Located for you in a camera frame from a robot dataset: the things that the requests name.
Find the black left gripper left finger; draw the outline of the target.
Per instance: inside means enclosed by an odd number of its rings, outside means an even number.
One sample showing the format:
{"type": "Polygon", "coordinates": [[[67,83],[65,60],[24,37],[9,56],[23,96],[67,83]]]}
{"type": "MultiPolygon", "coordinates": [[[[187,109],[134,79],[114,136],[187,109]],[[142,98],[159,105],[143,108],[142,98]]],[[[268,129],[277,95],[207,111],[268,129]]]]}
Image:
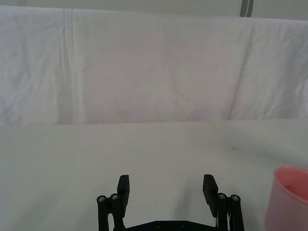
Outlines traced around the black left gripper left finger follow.
{"type": "Polygon", "coordinates": [[[126,229],[123,218],[126,213],[129,192],[129,175],[121,175],[117,186],[117,193],[112,194],[110,197],[104,195],[97,197],[99,231],[109,230],[109,214],[113,216],[115,231],[124,231],[126,229]]]}

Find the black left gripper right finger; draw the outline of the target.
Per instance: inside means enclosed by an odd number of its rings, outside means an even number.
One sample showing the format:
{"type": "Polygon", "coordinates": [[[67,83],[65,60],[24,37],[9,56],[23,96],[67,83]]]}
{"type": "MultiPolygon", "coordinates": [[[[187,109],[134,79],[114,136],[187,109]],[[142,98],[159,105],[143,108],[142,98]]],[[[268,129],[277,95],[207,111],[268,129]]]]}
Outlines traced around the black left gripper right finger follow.
{"type": "Polygon", "coordinates": [[[212,216],[216,219],[218,231],[244,231],[241,198],[238,195],[227,196],[218,191],[213,175],[205,174],[203,193],[212,216]]]}

